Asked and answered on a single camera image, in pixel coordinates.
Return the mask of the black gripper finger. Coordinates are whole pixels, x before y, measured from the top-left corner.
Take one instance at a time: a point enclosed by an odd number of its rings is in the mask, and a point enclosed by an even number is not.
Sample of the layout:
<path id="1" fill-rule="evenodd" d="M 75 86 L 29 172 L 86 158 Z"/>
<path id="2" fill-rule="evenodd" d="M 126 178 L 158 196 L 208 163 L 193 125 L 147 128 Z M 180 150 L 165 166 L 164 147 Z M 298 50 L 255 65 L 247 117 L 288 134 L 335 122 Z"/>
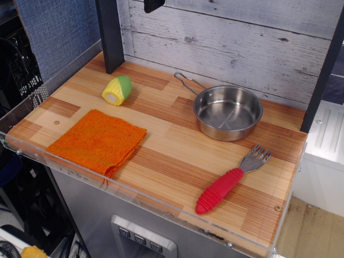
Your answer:
<path id="1" fill-rule="evenodd" d="M 144 11 L 151 13 L 165 4 L 165 0 L 144 0 Z"/>

